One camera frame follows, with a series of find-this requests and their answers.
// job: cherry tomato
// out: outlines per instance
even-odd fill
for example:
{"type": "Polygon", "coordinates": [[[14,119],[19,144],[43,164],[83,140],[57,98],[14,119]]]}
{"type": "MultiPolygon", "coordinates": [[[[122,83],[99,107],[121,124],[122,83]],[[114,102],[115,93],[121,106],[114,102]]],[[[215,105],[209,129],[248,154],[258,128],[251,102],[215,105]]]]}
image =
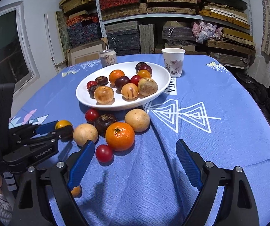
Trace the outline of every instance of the cherry tomato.
{"type": "Polygon", "coordinates": [[[97,147],[95,156],[99,162],[109,162],[113,158],[113,152],[108,145],[102,144],[97,147]]]}
{"type": "Polygon", "coordinates": [[[87,89],[91,88],[92,86],[97,86],[97,83],[95,81],[90,81],[87,83],[87,89]]]}
{"type": "Polygon", "coordinates": [[[141,71],[143,69],[147,70],[148,72],[150,72],[150,74],[152,74],[152,68],[148,66],[147,64],[143,64],[142,66],[140,66],[138,71],[141,71]]]}
{"type": "Polygon", "coordinates": [[[99,117],[99,113],[96,109],[89,109],[85,113],[85,119],[88,122],[94,122],[99,117]]]}
{"type": "Polygon", "coordinates": [[[137,75],[139,75],[141,77],[151,78],[151,73],[148,72],[146,69],[142,69],[142,70],[138,71],[137,75]]]}
{"type": "Polygon", "coordinates": [[[135,76],[132,76],[131,80],[130,80],[130,83],[133,83],[135,84],[136,86],[138,86],[138,82],[139,80],[141,79],[142,77],[139,76],[139,75],[135,75],[135,76]]]}

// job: table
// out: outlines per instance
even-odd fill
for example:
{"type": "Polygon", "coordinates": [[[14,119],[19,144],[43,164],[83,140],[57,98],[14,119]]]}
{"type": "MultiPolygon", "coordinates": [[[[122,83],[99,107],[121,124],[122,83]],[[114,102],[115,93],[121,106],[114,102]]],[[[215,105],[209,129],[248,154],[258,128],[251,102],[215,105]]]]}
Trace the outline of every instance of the table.
{"type": "MultiPolygon", "coordinates": [[[[127,61],[164,65],[161,54],[118,57],[119,63],[127,61]]],[[[63,70],[23,106],[9,126],[54,120],[69,120],[74,127],[85,123],[88,108],[78,102],[75,90],[83,78],[100,68],[95,60],[63,70]]],[[[227,69],[208,56],[185,55],[182,76],[171,79],[169,88],[144,108],[152,125],[136,134],[133,149],[116,155],[109,166],[100,165],[94,157],[85,173],[83,193],[76,202],[90,225],[181,225],[198,191],[176,156],[180,138],[218,167],[243,167],[260,225],[270,221],[270,126],[227,69]]],[[[114,114],[123,120],[125,113],[114,114]]],[[[105,139],[100,137],[97,143],[105,144],[105,139]]],[[[65,161],[77,151],[74,142],[59,142],[58,155],[40,167],[65,161]]],[[[52,189],[47,191],[56,222],[63,226],[52,189]]],[[[219,188],[206,225],[213,224],[222,193],[219,188]]]]}

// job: white plate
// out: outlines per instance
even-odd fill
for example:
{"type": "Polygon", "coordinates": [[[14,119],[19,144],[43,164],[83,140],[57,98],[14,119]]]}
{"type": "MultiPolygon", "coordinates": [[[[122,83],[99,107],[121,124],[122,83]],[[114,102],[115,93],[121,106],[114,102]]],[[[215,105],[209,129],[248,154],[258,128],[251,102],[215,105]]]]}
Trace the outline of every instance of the white plate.
{"type": "Polygon", "coordinates": [[[77,90],[75,92],[77,99],[82,104],[89,106],[91,108],[109,111],[120,111],[131,109],[152,101],[153,99],[157,98],[161,93],[163,93],[164,90],[168,87],[171,76],[164,67],[149,62],[146,63],[152,68],[152,79],[154,79],[155,82],[158,84],[158,91],[150,96],[144,98],[137,98],[134,101],[126,101],[122,98],[122,94],[116,91],[115,88],[113,88],[114,102],[111,102],[107,105],[102,105],[98,103],[95,99],[92,99],[87,90],[86,85],[89,81],[94,81],[99,76],[105,76],[109,78],[109,74],[116,69],[122,70],[125,73],[125,75],[131,79],[132,76],[136,75],[135,66],[137,63],[139,63],[139,61],[118,63],[99,69],[98,71],[90,74],[84,80],[82,80],[80,84],[77,86],[77,90]]]}

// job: paper cup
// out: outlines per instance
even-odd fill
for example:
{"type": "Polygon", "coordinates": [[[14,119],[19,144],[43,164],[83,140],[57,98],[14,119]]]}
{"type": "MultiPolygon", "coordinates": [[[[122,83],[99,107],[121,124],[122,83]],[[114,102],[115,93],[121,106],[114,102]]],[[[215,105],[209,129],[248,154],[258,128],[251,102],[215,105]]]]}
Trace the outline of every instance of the paper cup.
{"type": "Polygon", "coordinates": [[[162,49],[162,54],[165,68],[171,74],[171,77],[180,77],[182,74],[185,50],[169,47],[162,49]]]}

